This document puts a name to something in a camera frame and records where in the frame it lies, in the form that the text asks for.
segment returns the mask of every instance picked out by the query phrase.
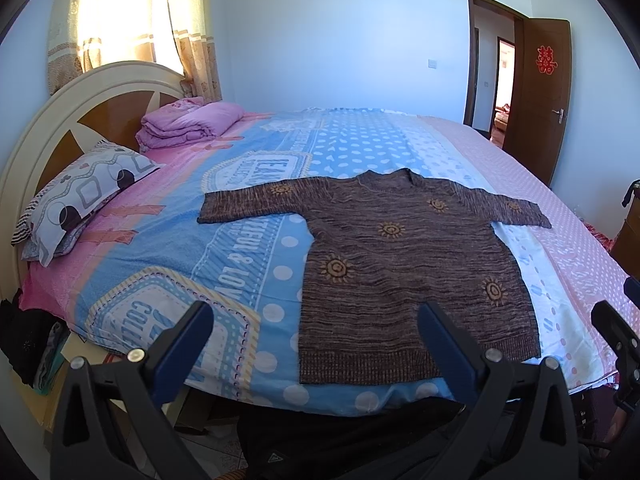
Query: wooden door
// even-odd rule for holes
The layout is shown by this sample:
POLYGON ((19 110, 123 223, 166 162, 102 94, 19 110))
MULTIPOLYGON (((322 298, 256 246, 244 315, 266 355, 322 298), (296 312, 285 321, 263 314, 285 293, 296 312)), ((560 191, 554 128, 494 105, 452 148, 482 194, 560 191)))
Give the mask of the wooden door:
POLYGON ((571 90, 566 20, 516 23, 516 73, 503 150, 549 186, 564 137, 571 90))

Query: pillow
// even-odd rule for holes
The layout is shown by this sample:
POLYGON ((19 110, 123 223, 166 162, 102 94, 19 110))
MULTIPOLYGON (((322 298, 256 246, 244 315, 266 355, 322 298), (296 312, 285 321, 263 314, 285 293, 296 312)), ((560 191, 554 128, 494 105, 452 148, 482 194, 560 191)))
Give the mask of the pillow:
POLYGON ((20 217, 12 243, 30 234, 40 263, 48 266, 66 234, 108 198, 160 167, 129 148, 108 140, 98 142, 34 197, 20 217))
MULTIPOLYGON (((103 200, 100 208, 102 208, 103 205, 105 205, 116 195, 117 193, 114 193, 112 196, 103 200)), ((78 241, 78 238, 82 234, 82 231, 84 231, 84 228, 89 225, 89 222, 91 222, 98 211, 99 209, 96 209, 89 213, 89 215, 78 224, 78 227, 65 234, 65 236, 62 238, 62 240, 60 240, 60 243, 56 247, 56 251, 53 253, 54 258, 64 256, 65 254, 69 254, 71 252, 71 249, 74 248, 74 245, 78 241)), ((25 262, 37 262, 40 259, 40 251, 38 250, 38 246, 33 240, 31 240, 31 238, 28 238, 24 243, 24 247, 22 248, 22 259, 25 262)))

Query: wall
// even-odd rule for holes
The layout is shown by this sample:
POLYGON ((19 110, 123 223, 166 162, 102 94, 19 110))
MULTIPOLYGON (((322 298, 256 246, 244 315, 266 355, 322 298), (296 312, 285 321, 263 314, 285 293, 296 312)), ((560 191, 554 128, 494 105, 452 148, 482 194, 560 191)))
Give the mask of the wall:
MULTIPOLYGON (((53 0, 30 0, 0 44, 0 171, 22 131, 49 98, 47 35, 52 4, 53 0)), ((42 445, 42 428, 22 402, 10 370, 0 353, 0 426, 34 474, 48 479, 49 454, 42 445)))
POLYGON ((0 168, 49 99, 47 36, 53 0, 30 0, 0 43, 0 168))
POLYGON ((216 44, 216 59, 218 62, 218 76, 220 89, 225 101, 234 102, 236 92, 234 89, 233 75, 231 72, 231 54, 229 50, 226 9, 228 3, 225 0, 211 0, 211 21, 213 24, 213 37, 216 44))
MULTIPOLYGON (((530 0, 499 1, 530 14, 530 0)), ((383 107, 462 122, 468 0, 212 5, 222 2, 235 97, 245 108, 383 107), (428 68, 428 59, 437 69, 428 68)))
POLYGON ((513 20, 497 12, 474 6, 474 25, 478 29, 478 89, 473 127, 491 131, 494 116, 498 37, 515 41, 513 20))
POLYGON ((613 237, 620 205, 640 178, 640 69, 596 0, 531 0, 532 16, 572 29, 573 74, 564 142, 552 189, 578 216, 613 237))

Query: sweater sleeve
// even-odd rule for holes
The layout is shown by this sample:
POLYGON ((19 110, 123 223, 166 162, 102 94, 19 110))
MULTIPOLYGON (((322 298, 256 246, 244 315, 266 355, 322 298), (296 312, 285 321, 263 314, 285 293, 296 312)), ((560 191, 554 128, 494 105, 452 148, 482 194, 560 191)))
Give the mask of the sweater sleeve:
POLYGON ((283 213, 303 215, 310 205, 317 205, 326 199, 326 180, 319 177, 298 178, 233 191, 207 193, 198 223, 233 222, 242 218, 283 213))
POLYGON ((551 222, 542 214, 538 204, 528 200, 489 193, 484 189, 470 189, 452 182, 454 193, 474 214, 490 222, 510 225, 537 225, 551 229, 551 222))

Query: door handle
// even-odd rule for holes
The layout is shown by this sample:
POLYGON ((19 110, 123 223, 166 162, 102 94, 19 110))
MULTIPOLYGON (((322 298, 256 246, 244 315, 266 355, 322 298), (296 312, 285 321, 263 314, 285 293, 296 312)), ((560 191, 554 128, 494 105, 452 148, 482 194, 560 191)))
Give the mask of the door handle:
POLYGON ((562 124, 562 119, 564 118, 564 108, 560 108, 560 110, 551 110, 553 113, 558 114, 558 124, 562 124))

